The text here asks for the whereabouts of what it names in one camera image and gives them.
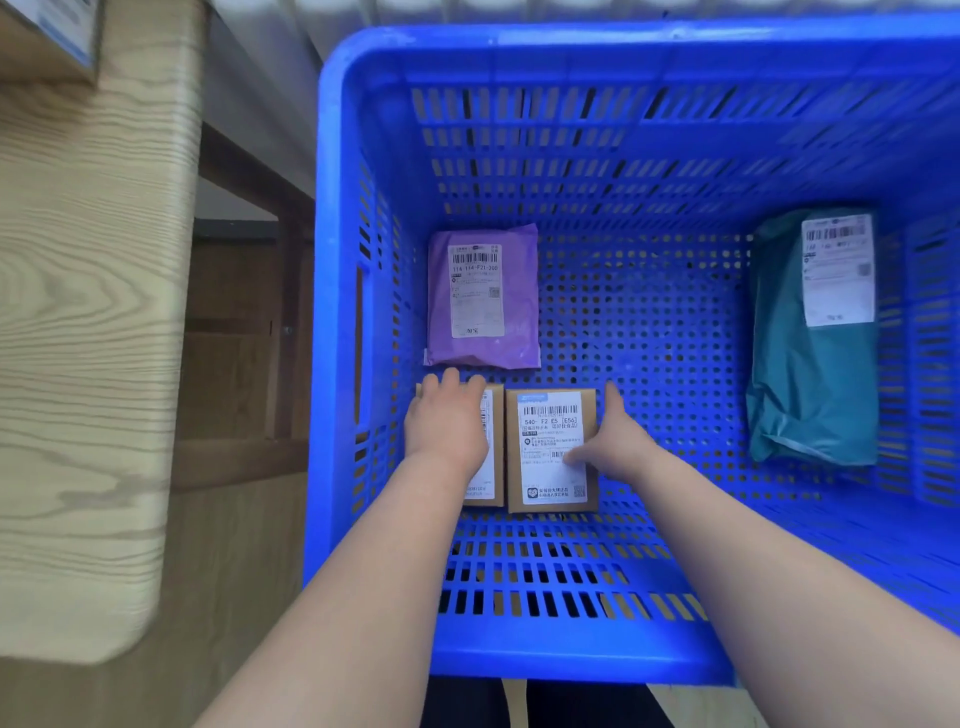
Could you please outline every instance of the barcode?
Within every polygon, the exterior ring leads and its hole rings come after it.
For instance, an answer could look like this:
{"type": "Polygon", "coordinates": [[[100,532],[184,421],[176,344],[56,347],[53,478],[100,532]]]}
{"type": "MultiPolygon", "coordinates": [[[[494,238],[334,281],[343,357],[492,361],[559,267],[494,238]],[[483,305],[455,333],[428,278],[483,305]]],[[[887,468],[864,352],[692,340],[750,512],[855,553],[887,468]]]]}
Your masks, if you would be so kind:
{"type": "Polygon", "coordinates": [[[523,408],[524,415],[575,415],[580,410],[577,404],[536,404],[523,408]]]}
{"type": "Polygon", "coordinates": [[[454,253],[454,263],[495,263],[497,262],[496,251],[492,253],[454,253]]]}
{"type": "Polygon", "coordinates": [[[823,228],[822,230],[807,231],[806,239],[811,240],[834,240],[839,237],[853,237],[854,235],[866,235],[867,226],[863,223],[859,225],[842,225],[839,228],[823,228]]]}

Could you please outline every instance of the wood grain surface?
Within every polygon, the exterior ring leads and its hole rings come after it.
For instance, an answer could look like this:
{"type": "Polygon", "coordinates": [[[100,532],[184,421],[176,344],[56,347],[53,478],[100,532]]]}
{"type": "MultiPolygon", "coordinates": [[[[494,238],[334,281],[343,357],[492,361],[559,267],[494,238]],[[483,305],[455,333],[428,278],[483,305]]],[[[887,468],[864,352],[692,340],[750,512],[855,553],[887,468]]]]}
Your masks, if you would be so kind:
{"type": "Polygon", "coordinates": [[[189,728],[300,592],[305,501],[305,473],[173,494],[146,635],[104,665],[0,660],[0,726],[189,728]]]}
{"type": "Polygon", "coordinates": [[[102,661],[156,610],[204,28],[109,0],[98,89],[0,86],[0,654],[102,661]]]}

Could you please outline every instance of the label sticker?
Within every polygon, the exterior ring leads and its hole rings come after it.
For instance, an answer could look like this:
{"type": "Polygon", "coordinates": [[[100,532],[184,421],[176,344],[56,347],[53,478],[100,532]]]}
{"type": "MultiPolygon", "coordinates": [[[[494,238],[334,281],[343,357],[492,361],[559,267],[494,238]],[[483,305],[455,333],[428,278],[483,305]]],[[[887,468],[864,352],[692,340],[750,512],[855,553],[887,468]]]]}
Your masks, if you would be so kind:
{"type": "Polygon", "coordinates": [[[581,399],[580,392],[517,395],[524,505],[587,502],[587,466],[564,464],[584,443],[581,399]]]}
{"type": "Polygon", "coordinates": [[[503,336],[503,259],[500,245],[451,245],[450,336],[503,336]]]}
{"type": "Polygon", "coordinates": [[[801,235],[806,325],[873,322],[876,266],[870,215],[805,220],[801,235]]]}
{"type": "Polygon", "coordinates": [[[99,0],[43,0],[37,24],[63,50],[90,65],[99,0]]]}
{"type": "Polygon", "coordinates": [[[493,391],[486,389],[480,400],[480,419],[487,435],[487,458],[467,486],[467,500],[493,500],[496,496],[496,479],[493,470],[493,391]]]}

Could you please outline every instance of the hand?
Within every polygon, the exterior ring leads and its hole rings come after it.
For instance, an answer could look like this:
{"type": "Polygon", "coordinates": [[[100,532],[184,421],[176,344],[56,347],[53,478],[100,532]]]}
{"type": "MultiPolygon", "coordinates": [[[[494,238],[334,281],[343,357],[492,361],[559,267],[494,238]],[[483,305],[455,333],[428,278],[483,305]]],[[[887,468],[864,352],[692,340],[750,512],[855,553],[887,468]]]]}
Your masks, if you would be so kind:
{"type": "Polygon", "coordinates": [[[427,454],[449,463],[466,486],[487,457],[487,436],[480,420],[486,384],[480,375],[461,384],[460,373],[453,367],[444,372],[442,382],[437,375],[427,375],[403,421],[406,457],[427,454]]]}
{"type": "Polygon", "coordinates": [[[623,407],[616,385],[608,381],[606,408],[600,431],[588,442],[572,449],[564,457],[567,465],[590,463],[613,480],[633,485],[643,460],[660,451],[647,431],[634,422],[623,407]]]}

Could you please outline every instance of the plastic package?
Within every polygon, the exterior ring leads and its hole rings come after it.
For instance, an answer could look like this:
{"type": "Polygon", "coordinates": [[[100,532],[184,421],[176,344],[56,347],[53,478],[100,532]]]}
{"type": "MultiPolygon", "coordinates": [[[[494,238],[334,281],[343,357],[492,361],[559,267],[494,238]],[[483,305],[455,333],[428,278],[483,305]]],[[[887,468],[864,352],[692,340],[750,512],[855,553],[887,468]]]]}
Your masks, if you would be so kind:
{"type": "Polygon", "coordinates": [[[540,366],[537,226],[430,239],[423,363],[540,366]]]}
{"type": "Polygon", "coordinates": [[[833,465],[876,462],[879,420],[873,218],[796,210],[751,249],[754,364],[750,454],[833,465]]]}

